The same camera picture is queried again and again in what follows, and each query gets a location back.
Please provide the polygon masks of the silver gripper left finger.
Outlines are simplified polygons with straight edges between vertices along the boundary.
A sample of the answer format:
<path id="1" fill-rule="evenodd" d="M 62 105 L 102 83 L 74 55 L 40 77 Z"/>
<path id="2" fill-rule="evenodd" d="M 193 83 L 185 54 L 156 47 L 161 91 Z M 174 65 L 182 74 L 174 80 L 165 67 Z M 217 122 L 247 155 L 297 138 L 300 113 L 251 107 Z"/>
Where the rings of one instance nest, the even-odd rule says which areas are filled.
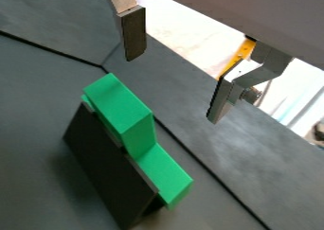
<path id="1" fill-rule="evenodd" d="M 147 48 L 146 9 L 137 0 L 106 0 L 115 12 L 126 60 L 137 59 Z"/>

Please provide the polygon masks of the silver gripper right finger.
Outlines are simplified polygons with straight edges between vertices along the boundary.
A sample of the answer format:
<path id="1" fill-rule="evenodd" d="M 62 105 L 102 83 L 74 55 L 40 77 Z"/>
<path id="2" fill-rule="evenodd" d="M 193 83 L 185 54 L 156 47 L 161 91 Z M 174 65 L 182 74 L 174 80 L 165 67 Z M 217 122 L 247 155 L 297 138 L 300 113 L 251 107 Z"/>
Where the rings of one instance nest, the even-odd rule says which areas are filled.
<path id="1" fill-rule="evenodd" d="M 292 55 L 261 42 L 256 43 L 251 60 L 240 59 L 220 76 L 206 113 L 212 123 L 220 121 L 251 87 L 283 75 L 291 61 Z"/>

